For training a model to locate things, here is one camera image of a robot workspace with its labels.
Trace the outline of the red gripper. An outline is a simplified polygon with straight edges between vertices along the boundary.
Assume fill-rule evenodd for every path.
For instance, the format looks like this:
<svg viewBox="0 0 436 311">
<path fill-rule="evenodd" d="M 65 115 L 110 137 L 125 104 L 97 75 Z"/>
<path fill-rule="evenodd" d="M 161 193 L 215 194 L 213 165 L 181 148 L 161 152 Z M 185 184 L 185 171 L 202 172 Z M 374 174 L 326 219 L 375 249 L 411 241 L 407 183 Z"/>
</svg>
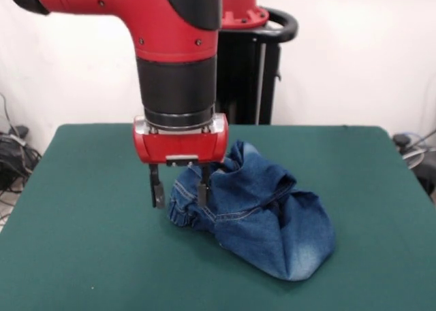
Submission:
<svg viewBox="0 0 436 311">
<path fill-rule="evenodd" d="M 164 209 L 164 187 L 159 179 L 157 164 L 222 161 L 228 144 L 228 121 L 225 114 L 215 114 L 212 122 L 205 127 L 188 131 L 165 131 L 153 128 L 144 116 L 137 116 L 133 123 L 133 139 L 139 159 L 149 164 L 153 207 Z M 202 165 L 198 184 L 198 205 L 201 208 L 207 205 L 209 177 L 209 166 Z"/>
</svg>

